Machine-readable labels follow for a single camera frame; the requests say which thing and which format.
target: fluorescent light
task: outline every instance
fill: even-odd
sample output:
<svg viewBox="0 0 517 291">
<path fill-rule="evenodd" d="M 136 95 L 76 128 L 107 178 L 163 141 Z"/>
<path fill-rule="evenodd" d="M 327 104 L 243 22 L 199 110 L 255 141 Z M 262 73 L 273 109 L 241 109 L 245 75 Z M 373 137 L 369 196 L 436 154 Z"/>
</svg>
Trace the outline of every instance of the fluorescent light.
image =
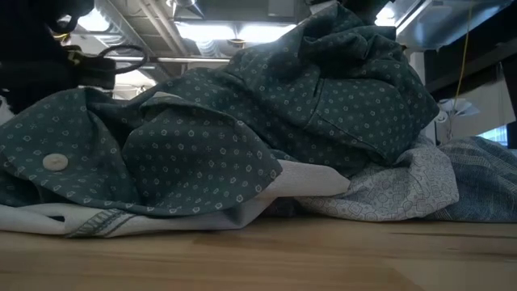
<svg viewBox="0 0 517 291">
<path fill-rule="evenodd" d="M 176 26 L 182 38 L 194 41 L 231 40 L 235 38 L 235 32 L 228 25 L 176 23 Z"/>
<path fill-rule="evenodd" d="M 156 81 L 151 78 L 147 78 L 140 70 L 134 70 L 124 74 L 118 74 L 115 76 L 115 85 L 131 85 L 131 86 L 155 86 Z"/>
<path fill-rule="evenodd" d="M 90 32 L 105 32 L 110 27 L 110 23 L 97 9 L 93 9 L 89 14 L 82 16 L 78 23 Z"/>
<path fill-rule="evenodd" d="M 278 40 L 281 36 L 295 28 L 296 25 L 267 25 L 249 24 L 242 28 L 238 38 L 247 42 L 268 43 Z"/>
<path fill-rule="evenodd" d="M 395 26 L 395 19 L 377 19 L 376 26 Z"/>
<path fill-rule="evenodd" d="M 393 9 L 391 9 L 389 7 L 382 8 L 382 10 L 379 11 L 379 13 L 377 14 L 378 19 L 392 19 L 394 17 L 395 17 L 395 12 L 393 11 Z"/>
</svg>

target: fabric pile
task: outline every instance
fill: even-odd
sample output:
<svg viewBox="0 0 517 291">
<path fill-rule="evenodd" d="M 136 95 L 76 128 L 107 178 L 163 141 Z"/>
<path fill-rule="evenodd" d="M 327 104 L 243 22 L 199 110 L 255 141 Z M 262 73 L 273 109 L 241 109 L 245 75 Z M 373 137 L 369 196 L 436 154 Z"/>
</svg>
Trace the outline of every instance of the fabric pile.
<svg viewBox="0 0 517 291">
<path fill-rule="evenodd" d="M 460 203 L 427 219 L 517 222 L 517 157 L 481 137 L 450 141 L 439 148 L 452 162 Z"/>
<path fill-rule="evenodd" d="M 268 206 L 361 221 L 494 218 L 456 202 L 488 172 L 515 195 L 515 160 L 494 166 L 494 145 L 476 141 L 486 164 L 473 174 L 455 159 L 468 141 L 439 149 L 419 137 L 439 109 L 394 39 L 334 5 L 131 101 L 51 95 L 0 128 L 0 230 L 236 229 Z"/>
</svg>

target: wooden table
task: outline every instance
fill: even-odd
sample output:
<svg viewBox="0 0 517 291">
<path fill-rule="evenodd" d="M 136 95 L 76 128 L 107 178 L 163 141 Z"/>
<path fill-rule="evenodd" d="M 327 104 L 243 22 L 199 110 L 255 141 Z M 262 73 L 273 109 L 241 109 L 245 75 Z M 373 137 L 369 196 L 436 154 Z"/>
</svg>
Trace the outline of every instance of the wooden table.
<svg viewBox="0 0 517 291">
<path fill-rule="evenodd" d="M 0 233 L 0 290 L 517 290 L 517 225 L 306 217 L 109 239 Z"/>
</svg>

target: black cable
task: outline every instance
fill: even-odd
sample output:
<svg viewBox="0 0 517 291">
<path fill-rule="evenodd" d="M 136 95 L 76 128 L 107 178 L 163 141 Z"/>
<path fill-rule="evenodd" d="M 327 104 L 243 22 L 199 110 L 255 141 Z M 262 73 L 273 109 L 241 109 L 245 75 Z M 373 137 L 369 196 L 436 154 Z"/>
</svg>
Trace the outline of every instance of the black cable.
<svg viewBox="0 0 517 291">
<path fill-rule="evenodd" d="M 105 57 L 107 54 L 116 51 L 117 49 L 132 49 L 136 50 L 138 52 L 141 52 L 143 54 L 142 60 L 137 62 L 136 64 L 127 66 L 125 68 L 119 68 L 114 70 L 107 70 L 104 71 L 106 73 L 113 73 L 113 74 L 124 74 L 128 73 L 134 70 L 138 70 L 140 67 L 145 65 L 149 61 L 149 54 L 141 47 L 133 44 L 121 44 L 121 45 L 114 45 L 109 48 L 104 49 L 102 52 L 99 53 L 98 57 Z"/>
<path fill-rule="evenodd" d="M 65 33 L 71 33 L 74 31 L 74 29 L 78 25 L 78 20 L 79 20 L 78 17 L 72 17 L 67 24 L 65 24 L 64 21 L 57 21 L 55 23 L 54 22 L 47 23 L 47 25 L 55 33 L 65 34 Z"/>
</svg>

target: white button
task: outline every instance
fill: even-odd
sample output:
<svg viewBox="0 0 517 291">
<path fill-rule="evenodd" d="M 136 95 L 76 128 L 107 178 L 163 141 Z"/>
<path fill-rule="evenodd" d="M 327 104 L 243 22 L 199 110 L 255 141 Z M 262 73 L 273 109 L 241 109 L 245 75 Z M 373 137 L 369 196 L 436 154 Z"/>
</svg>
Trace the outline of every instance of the white button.
<svg viewBox="0 0 517 291">
<path fill-rule="evenodd" d="M 43 158 L 43 167 L 49 171 L 61 171 L 68 166 L 68 158 L 63 154 L 49 154 Z"/>
</svg>

